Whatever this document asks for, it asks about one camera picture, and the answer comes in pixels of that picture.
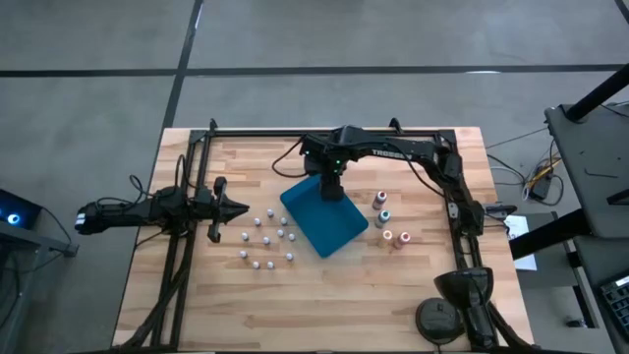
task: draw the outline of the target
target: wooden table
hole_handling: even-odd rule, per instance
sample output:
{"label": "wooden table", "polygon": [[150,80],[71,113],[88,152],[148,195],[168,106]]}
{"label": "wooden table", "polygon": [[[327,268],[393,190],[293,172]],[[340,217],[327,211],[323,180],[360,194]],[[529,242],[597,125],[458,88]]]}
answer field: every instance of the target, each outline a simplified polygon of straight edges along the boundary
{"label": "wooden table", "polygon": [[[479,128],[456,128],[459,153],[473,197],[481,203],[496,201],[496,192]],[[151,190],[172,185],[174,166],[185,153],[189,129],[167,129],[155,164]],[[216,176],[228,180],[230,199],[251,206],[229,225],[221,226],[222,241],[207,239],[200,225],[188,287],[180,350],[191,351],[408,351],[432,350],[416,327],[414,314],[425,299],[439,296],[432,280],[455,269],[443,198],[424,187],[404,161],[366,157],[350,163],[343,186],[370,227],[350,244],[322,260],[279,201],[295,179],[277,176],[271,161],[286,151],[294,138],[213,138],[206,183]],[[298,148],[278,168],[303,171]],[[193,167],[193,176],[197,175]],[[429,181],[422,168],[418,170]],[[411,244],[400,251],[381,249],[375,240],[371,203],[378,190],[388,193],[386,208],[394,234],[408,231]],[[275,210],[268,219],[266,210]],[[289,218],[281,227],[280,216]],[[256,228],[254,218],[263,226]],[[295,233],[297,240],[279,239],[277,229]],[[140,238],[154,234],[146,227]],[[251,235],[245,244],[241,233]],[[264,246],[262,236],[271,239]],[[155,238],[135,252],[114,344],[128,339],[155,304],[167,250],[166,237]],[[504,231],[486,228],[480,238],[484,265],[493,268],[491,301],[525,340],[533,342],[520,285]],[[250,257],[242,260],[241,250]],[[284,256],[295,255],[289,263]],[[261,269],[252,269],[259,261]],[[275,270],[265,268],[274,261]],[[168,339],[170,321],[164,326]],[[442,350],[469,349],[464,336]]]}

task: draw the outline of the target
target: black base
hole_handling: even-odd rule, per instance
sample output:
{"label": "black base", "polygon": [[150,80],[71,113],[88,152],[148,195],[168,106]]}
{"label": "black base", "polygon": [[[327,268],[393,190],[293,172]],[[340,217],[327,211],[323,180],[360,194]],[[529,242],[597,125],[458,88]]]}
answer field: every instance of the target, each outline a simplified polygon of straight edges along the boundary
{"label": "black base", "polygon": [[464,333],[461,317],[456,309],[440,298],[422,302],[415,312],[415,325],[430,343],[447,344]]}

